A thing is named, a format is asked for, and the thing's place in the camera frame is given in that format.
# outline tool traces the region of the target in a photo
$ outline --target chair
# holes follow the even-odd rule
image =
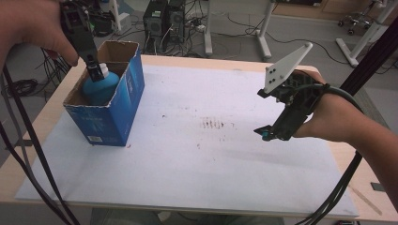
[[[338,23],[339,26],[344,26],[344,23],[352,23],[348,29],[348,35],[354,35],[354,27],[359,24],[363,28],[368,29],[373,23],[373,18],[368,16],[369,12],[376,5],[384,6],[386,1],[372,0],[369,6],[362,12],[353,12],[345,15]]]

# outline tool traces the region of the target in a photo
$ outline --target cardboard box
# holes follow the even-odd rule
[[[66,97],[64,107],[89,143],[125,146],[145,87],[139,44],[105,41],[99,47],[98,59],[120,77],[109,104],[88,105],[81,92],[88,77],[84,70]]]

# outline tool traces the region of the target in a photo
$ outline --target computer tower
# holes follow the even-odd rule
[[[170,0],[169,2],[169,23],[170,42],[183,43],[185,39],[185,4],[183,0]]]
[[[150,0],[144,13],[145,50],[148,52],[164,52],[169,41],[170,28],[168,23],[168,1]]]

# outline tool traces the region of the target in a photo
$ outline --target cable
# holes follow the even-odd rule
[[[198,2],[199,2],[199,8],[200,8],[200,12],[202,13],[202,18],[204,17],[204,15],[203,15],[203,10],[202,10],[202,4],[200,3],[200,1],[201,0],[199,0]]]
[[[253,26],[253,25],[250,25],[250,24],[244,24],[244,23],[240,23],[240,22],[235,22],[235,21],[233,21],[233,20],[229,17],[229,14],[228,14],[227,18],[228,18],[228,20],[229,20],[230,22],[232,22],[232,23],[235,23],[235,24],[238,24],[238,25],[249,26],[249,28],[245,30],[245,35],[235,35],[235,36],[225,35],[225,36],[228,36],[228,37],[239,37],[239,36],[252,35],[253,32],[254,32],[255,30],[257,30],[258,26],[259,26],[259,25],[263,22],[263,20],[264,20],[264,19],[263,19],[263,20],[262,20],[259,24],[257,24],[256,26]],[[274,41],[279,42],[279,43],[283,43],[283,44],[290,43],[290,42],[294,42],[294,41],[306,41],[306,42],[307,42],[307,41],[310,41],[310,42],[314,43],[315,45],[318,45],[319,47],[321,47],[321,48],[326,52],[326,54],[328,55],[328,57],[329,57],[331,60],[333,60],[333,61],[335,61],[335,62],[337,62],[337,63],[340,63],[340,64],[348,65],[348,63],[346,63],[346,62],[341,62],[341,61],[339,61],[339,60],[337,60],[337,59],[334,59],[334,58],[330,55],[329,51],[328,51],[323,45],[321,45],[321,44],[319,44],[319,43],[317,43],[317,42],[315,42],[315,41],[308,40],[308,39],[292,39],[292,40],[287,40],[287,41],[281,41],[281,40],[278,40],[278,39],[276,39],[275,37],[273,37],[273,36],[272,36],[270,33],[268,33],[268,32],[266,32],[266,34],[267,34],[270,38],[272,38]]]
[[[148,46],[148,41],[149,41],[149,38],[150,38],[150,31],[148,31],[147,35],[148,35],[148,38],[146,39],[146,42],[145,42],[145,45],[144,45],[143,54],[145,54],[146,48]]]
[[[38,86],[38,81],[35,79],[30,80],[19,80],[12,84],[17,91],[19,97],[26,97],[33,93]],[[8,85],[4,87],[5,92],[7,92],[8,96],[11,96],[11,90],[8,88]]]
[[[26,126],[26,130],[29,133],[29,136],[32,140],[33,145],[35,146],[35,150],[38,154],[38,159],[41,162],[41,165],[50,181],[50,184],[53,188],[53,191],[55,192],[56,197],[58,198],[58,200],[61,202],[61,205],[63,206],[64,210],[67,212],[69,218],[72,220],[73,224],[80,224],[79,221],[77,220],[77,218],[73,215],[73,213],[70,211],[70,209],[68,208],[67,204],[65,203],[65,201],[62,199],[61,194],[59,193],[58,187],[55,183],[53,174],[51,173],[50,170],[50,166],[47,162],[46,157],[44,156],[44,152],[41,148],[40,142],[38,140],[38,136],[35,132],[35,130],[33,129],[32,123],[30,122],[29,116],[27,115],[26,110],[24,109],[24,106],[21,102],[21,99],[18,97],[16,91],[12,88],[12,80],[11,77],[9,75],[8,72],[8,68],[7,66],[4,66],[3,68],[3,72],[4,72],[4,76],[6,78],[6,81],[8,83],[8,85],[11,87],[12,90],[12,95],[14,96],[14,100],[15,100],[15,104],[18,107],[18,110],[20,111],[21,117],[23,119],[23,122]]]
[[[278,5],[279,5],[279,3],[277,3],[277,4],[275,5],[275,7],[274,7],[274,9],[272,10],[272,12],[275,11],[275,9],[278,7]]]
[[[190,13],[190,11],[192,10],[192,8],[195,6],[196,0],[192,1],[191,3],[193,3],[193,4],[192,4],[192,6],[190,7],[190,9],[188,9],[188,11],[184,14],[184,18],[187,17],[188,13]]]
[[[189,221],[192,221],[192,222],[197,222],[197,221],[199,221],[199,219],[196,219],[196,218],[189,218],[189,217],[186,217],[186,216],[184,216],[182,213],[178,213],[178,215],[179,215],[180,217],[185,218],[186,220],[189,220]]]
[[[332,87],[329,84],[308,84],[308,85],[302,85],[298,88],[295,88],[295,92],[297,93],[298,91],[305,90],[305,89],[316,89],[316,90],[323,90],[324,93],[330,93],[334,95],[338,95],[351,104],[353,104],[358,110],[360,110],[363,113],[363,110],[360,108],[360,105],[355,101],[355,99],[348,94],[345,90],[337,88],[337,87]],[[330,195],[325,199],[325,201],[321,204],[321,206],[311,215],[303,219],[302,221],[296,223],[296,225],[305,223],[305,225],[313,225],[319,222],[325,215],[327,215],[331,209],[340,201],[340,199],[343,197],[344,192],[346,188],[348,187],[348,184],[352,178],[352,176],[355,173],[355,170],[358,168],[360,165],[360,162],[362,160],[362,156],[358,151],[356,151],[356,154],[354,158],[352,159],[351,163],[348,165],[347,169],[345,170],[344,174],[342,175],[341,179],[337,183],[336,187],[334,190],[330,193]]]
[[[158,55],[158,53],[156,52],[156,39],[153,41],[153,49],[155,50],[155,55]]]
[[[166,33],[163,35],[163,38],[161,39],[161,48],[163,46],[164,38],[166,38],[167,34],[169,34],[170,30],[172,30],[172,27],[173,26],[171,25],[170,28],[166,31]]]
[[[144,31],[145,30],[132,31],[132,32],[127,33],[126,35],[119,37],[117,40],[120,40],[121,38],[125,38],[126,36],[129,36],[131,34],[140,33],[140,32],[144,32]]]
[[[390,69],[392,69],[392,67],[394,67],[394,66],[395,66],[395,64],[392,64],[390,67],[385,68],[385,71],[383,71],[383,72],[376,72],[376,74],[385,74],[385,73],[387,73],[388,71],[390,71]]]
[[[0,75],[0,89],[4,89],[5,84],[3,80],[3,74]],[[49,208],[57,214],[66,224],[70,224],[68,219],[65,217],[65,215],[61,212],[61,210],[58,208],[56,203],[47,195],[47,193],[42,189],[42,187],[38,184],[38,181],[36,177],[33,175],[32,169],[30,167],[29,159],[26,154],[25,146],[24,143],[22,142],[23,136],[21,129],[18,125],[17,119],[13,113],[12,107],[9,103],[8,97],[3,96],[5,102],[6,102],[6,107],[8,108],[9,115],[11,117],[11,120],[17,130],[18,136],[19,136],[19,143],[21,144],[22,150],[23,150],[23,158],[24,161],[21,159],[21,157],[18,155],[18,153],[15,151],[14,147],[12,146],[11,142],[9,141],[8,135],[6,134],[6,131],[3,128],[3,125],[0,123],[0,133],[3,138],[4,143],[6,144],[6,147],[10,154],[17,160],[17,162],[20,164],[22,167],[24,173],[26,174],[26,177],[31,181],[33,187],[35,190],[38,192],[38,195],[41,197],[41,199],[49,206]]]

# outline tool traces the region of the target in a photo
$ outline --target blue spray bottle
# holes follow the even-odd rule
[[[90,78],[87,78],[83,84],[83,95],[92,106],[106,105],[114,95],[117,84],[119,83],[119,77],[109,71],[106,64],[102,63],[99,65],[104,79],[93,82]]]

